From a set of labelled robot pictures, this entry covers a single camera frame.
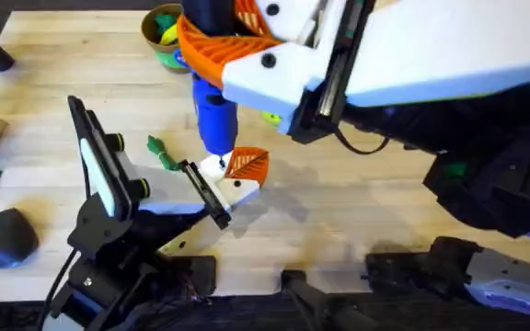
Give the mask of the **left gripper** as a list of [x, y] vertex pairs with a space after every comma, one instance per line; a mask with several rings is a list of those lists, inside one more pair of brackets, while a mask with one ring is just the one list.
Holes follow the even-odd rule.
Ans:
[[226, 228], [231, 210], [254, 198], [265, 182], [269, 152], [239, 146], [223, 157], [206, 157], [199, 167], [184, 162], [180, 171], [132, 165], [133, 177], [108, 160], [86, 158], [84, 164], [97, 192], [80, 207], [67, 242], [82, 257], [110, 260], [132, 251], [152, 254], [205, 217]]

